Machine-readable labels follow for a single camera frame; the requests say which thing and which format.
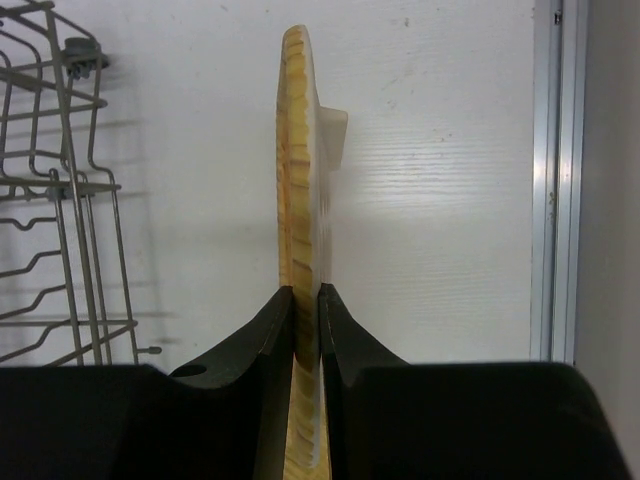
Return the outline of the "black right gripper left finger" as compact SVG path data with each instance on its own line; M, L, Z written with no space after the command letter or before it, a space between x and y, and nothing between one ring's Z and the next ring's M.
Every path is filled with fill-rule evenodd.
M5 479L279 479L293 294L171 373L149 365L1 372Z

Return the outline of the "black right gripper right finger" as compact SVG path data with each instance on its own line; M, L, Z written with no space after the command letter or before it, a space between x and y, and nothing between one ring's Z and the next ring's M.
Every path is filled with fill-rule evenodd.
M335 479L627 479L586 379L552 362L411 364L322 286Z

